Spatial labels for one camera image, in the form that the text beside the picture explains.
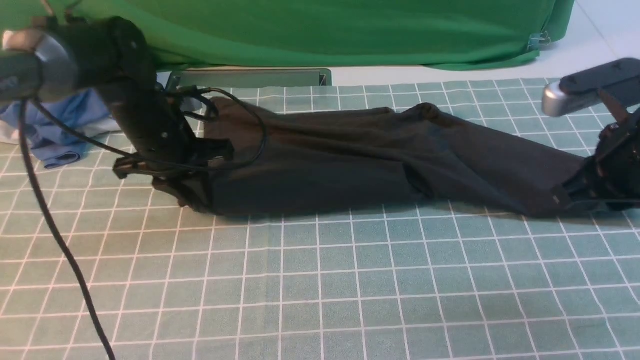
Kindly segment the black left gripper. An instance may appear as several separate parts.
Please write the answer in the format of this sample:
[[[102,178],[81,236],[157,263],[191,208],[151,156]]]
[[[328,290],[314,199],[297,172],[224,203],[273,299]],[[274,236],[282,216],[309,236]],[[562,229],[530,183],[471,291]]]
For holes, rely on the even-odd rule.
[[[178,105],[155,89],[138,85],[108,85],[107,108],[138,158],[118,158],[114,175],[165,178],[179,207],[199,214],[214,214],[209,162],[231,161],[234,147],[229,139],[204,139],[195,135]]]

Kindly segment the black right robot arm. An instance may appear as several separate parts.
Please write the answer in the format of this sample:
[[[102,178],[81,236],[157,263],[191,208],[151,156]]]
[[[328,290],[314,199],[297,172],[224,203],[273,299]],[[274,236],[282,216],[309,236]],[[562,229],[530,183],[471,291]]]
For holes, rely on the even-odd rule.
[[[601,130],[594,154],[578,171],[551,190],[556,205],[567,211],[621,212],[639,207],[639,112],[628,112],[603,89],[598,89],[598,97],[615,123]]]

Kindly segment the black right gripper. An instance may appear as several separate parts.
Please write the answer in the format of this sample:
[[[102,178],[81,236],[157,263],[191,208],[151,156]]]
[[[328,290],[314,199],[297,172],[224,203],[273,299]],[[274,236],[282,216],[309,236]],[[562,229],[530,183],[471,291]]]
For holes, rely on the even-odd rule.
[[[585,172],[577,172],[550,192],[560,207],[639,208],[639,118],[606,125]]]

